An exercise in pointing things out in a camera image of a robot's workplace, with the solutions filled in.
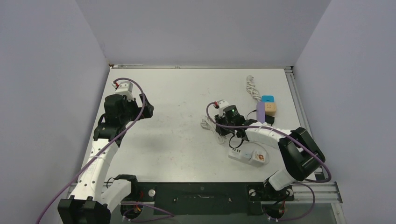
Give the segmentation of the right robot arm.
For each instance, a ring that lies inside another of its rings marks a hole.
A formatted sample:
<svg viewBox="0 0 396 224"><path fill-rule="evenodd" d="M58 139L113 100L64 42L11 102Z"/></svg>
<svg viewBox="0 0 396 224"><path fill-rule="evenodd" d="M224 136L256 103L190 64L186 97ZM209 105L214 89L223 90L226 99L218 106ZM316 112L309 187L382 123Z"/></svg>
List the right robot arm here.
<svg viewBox="0 0 396 224"><path fill-rule="evenodd" d="M275 200L287 195L286 188L294 182L307 179L317 168L324 165L325 156L306 129L280 129L255 119L245 119L235 105L211 105L218 111L209 120L215 131L225 136L232 134L242 142L261 143L280 151L284 168L277 170L263 182L264 197Z"/></svg>

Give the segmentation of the white power strip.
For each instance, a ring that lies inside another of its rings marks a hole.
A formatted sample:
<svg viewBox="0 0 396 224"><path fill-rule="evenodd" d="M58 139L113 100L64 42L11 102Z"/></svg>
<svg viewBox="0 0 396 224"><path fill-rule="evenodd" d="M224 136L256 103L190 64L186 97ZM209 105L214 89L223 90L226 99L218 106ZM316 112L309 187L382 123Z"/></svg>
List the white power strip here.
<svg viewBox="0 0 396 224"><path fill-rule="evenodd" d="M249 164L249 161L252 158L252 152L250 150L246 151L239 148L231 148L228 151L228 158Z"/></svg>

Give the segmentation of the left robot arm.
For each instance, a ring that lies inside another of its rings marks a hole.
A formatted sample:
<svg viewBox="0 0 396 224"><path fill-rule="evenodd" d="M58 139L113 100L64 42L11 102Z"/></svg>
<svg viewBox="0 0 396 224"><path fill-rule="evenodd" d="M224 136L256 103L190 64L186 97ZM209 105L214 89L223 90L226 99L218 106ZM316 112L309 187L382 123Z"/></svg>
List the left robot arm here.
<svg viewBox="0 0 396 224"><path fill-rule="evenodd" d="M110 202L102 198L102 187L111 161L120 148L127 124L151 118L154 107L144 93L135 98L113 94L105 98L105 112L93 132L89 161L78 174L78 182L69 198L57 206L64 224L108 224L111 220Z"/></svg>

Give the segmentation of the white plug adapter with sticker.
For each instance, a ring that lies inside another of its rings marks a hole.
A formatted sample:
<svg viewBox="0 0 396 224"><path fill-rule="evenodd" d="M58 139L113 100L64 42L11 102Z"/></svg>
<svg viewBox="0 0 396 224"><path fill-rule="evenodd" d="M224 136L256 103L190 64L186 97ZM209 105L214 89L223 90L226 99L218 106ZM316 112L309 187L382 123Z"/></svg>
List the white plug adapter with sticker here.
<svg viewBox="0 0 396 224"><path fill-rule="evenodd" d="M268 163L267 154L260 150L252 152L249 164L253 167L262 167Z"/></svg>

